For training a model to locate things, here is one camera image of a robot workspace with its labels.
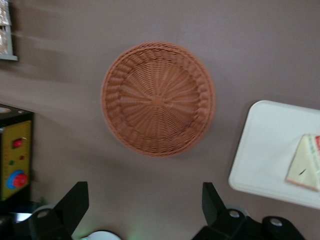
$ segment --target packaged item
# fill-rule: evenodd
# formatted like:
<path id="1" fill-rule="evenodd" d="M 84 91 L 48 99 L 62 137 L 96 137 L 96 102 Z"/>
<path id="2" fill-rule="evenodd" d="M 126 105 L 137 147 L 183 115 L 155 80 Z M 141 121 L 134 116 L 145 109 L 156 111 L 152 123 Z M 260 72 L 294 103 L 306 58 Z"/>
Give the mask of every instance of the packaged item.
<path id="1" fill-rule="evenodd" d="M 0 54 L 8 54 L 7 33 L 0 29 Z"/>
<path id="2" fill-rule="evenodd" d="M 11 24 L 8 9 L 8 2 L 6 0 L 0 0 L 0 26 L 8 26 Z"/>
<path id="3" fill-rule="evenodd" d="M 320 192 L 320 136 L 305 134 L 294 154 L 286 181 Z"/>

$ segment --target red button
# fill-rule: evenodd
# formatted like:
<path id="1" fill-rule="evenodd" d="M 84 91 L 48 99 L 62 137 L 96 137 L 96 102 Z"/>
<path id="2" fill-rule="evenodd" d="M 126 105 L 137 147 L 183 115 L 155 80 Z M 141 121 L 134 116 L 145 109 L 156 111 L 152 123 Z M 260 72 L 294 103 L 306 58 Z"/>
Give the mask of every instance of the red button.
<path id="1" fill-rule="evenodd" d="M 22 146 L 22 143 L 23 143 L 22 139 L 15 140 L 13 141 L 12 147 L 14 149 L 19 148 Z"/>
<path id="2" fill-rule="evenodd" d="M 24 185 L 27 184 L 27 181 L 28 176 L 24 173 L 20 173 L 14 178 L 12 185 L 16 188 L 22 188 Z"/>

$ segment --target wicker basket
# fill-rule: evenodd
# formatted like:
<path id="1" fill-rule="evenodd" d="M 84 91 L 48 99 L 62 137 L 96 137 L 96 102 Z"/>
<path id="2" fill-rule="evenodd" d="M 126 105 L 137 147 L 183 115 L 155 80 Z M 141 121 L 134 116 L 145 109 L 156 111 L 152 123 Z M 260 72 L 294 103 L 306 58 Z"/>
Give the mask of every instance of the wicker basket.
<path id="1" fill-rule="evenodd" d="M 167 42 L 146 42 L 121 54 L 105 77 L 101 97 L 113 134 L 128 148 L 159 158 L 198 143 L 216 107 L 205 66 Z"/>

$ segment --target white plate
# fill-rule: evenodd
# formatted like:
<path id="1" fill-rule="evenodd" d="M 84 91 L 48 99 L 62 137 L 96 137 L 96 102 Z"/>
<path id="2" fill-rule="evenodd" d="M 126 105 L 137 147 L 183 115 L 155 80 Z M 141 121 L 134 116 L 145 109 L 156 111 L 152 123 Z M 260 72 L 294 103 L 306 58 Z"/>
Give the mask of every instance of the white plate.
<path id="1" fill-rule="evenodd" d="M 109 231 L 95 231 L 81 240 L 121 240 L 121 238 Z"/>
<path id="2" fill-rule="evenodd" d="M 320 110 L 262 100 L 249 111 L 229 176 L 246 193 L 320 209 L 320 192 L 285 182 L 303 134 L 320 135 Z"/>

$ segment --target basket rim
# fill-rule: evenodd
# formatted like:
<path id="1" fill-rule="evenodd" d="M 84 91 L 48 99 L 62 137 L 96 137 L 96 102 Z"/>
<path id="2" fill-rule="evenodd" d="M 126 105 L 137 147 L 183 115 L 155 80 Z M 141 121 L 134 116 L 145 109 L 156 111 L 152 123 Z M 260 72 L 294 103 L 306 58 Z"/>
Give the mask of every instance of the basket rim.
<path id="1" fill-rule="evenodd" d="M 126 141 L 125 137 L 121 136 L 118 133 L 117 129 L 114 127 L 113 122 L 110 120 L 110 117 L 108 115 L 107 103 L 105 101 L 105 97 L 106 97 L 105 93 L 107 92 L 110 76 L 112 76 L 117 65 L 121 63 L 123 60 L 125 60 L 128 56 L 138 52 L 145 51 L 145 50 L 150 50 L 150 49 L 163 50 L 164 48 L 166 48 L 165 49 L 166 51 L 176 52 L 178 53 L 179 56 L 189 58 L 191 62 L 194 63 L 194 66 L 199 70 L 201 75 L 204 76 L 205 82 L 209 87 L 208 92 L 211 93 L 210 99 L 209 99 L 209 106 L 210 106 L 209 114 L 207 114 L 205 118 L 205 124 L 203 124 L 200 131 L 198 131 L 194 137 L 190 138 L 190 140 L 186 144 L 184 144 L 182 147 L 178 149 L 168 150 L 166 152 L 144 151 L 142 149 L 132 146 L 128 141 Z M 198 144 L 201 141 L 201 139 L 206 135 L 206 133 L 210 129 L 210 126 L 212 125 L 212 121 L 216 112 L 216 103 L 217 103 L 216 90 L 215 90 L 215 85 L 213 83 L 213 80 L 207 68 L 203 65 L 203 63 L 199 60 L 199 58 L 196 57 L 191 51 L 189 51 L 188 49 L 182 46 L 179 46 L 177 44 L 170 43 L 170 42 L 164 42 L 164 41 L 143 42 L 141 44 L 135 45 L 129 48 L 128 50 L 122 52 L 119 55 L 119 57 L 117 57 L 117 59 L 113 61 L 113 63 L 111 64 L 111 66 L 109 67 L 109 69 L 105 74 L 105 77 L 103 79 L 103 83 L 101 86 L 100 97 L 101 97 L 101 107 L 102 107 L 102 115 L 104 117 L 104 121 L 106 122 L 108 128 L 113 133 L 113 135 L 129 149 L 145 156 L 157 157 L 157 158 L 166 158 L 166 157 L 179 155 L 181 153 L 188 151 L 190 148 Z"/>

